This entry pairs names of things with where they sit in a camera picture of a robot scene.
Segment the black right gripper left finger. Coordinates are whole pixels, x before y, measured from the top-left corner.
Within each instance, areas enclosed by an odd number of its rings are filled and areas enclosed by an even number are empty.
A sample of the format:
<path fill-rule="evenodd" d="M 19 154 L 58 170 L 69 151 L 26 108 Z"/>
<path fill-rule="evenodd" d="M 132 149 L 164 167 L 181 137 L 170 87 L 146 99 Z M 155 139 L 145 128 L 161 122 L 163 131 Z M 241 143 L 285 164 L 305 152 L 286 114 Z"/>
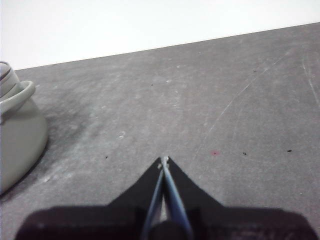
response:
<path fill-rule="evenodd" d="M 127 190 L 103 205 L 54 206 L 31 213 L 17 240 L 138 240 L 150 225 L 161 189 L 157 158 Z"/>

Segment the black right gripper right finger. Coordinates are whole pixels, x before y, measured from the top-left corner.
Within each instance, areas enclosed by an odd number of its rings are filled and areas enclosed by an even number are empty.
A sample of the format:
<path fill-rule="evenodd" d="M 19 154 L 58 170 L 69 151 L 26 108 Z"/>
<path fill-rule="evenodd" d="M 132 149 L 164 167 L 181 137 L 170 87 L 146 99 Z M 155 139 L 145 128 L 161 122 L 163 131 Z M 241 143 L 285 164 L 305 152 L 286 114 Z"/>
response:
<path fill-rule="evenodd" d="M 197 186 L 169 157 L 165 179 L 171 216 L 195 240 L 317 240 L 306 218 L 280 208 L 225 206 Z"/>

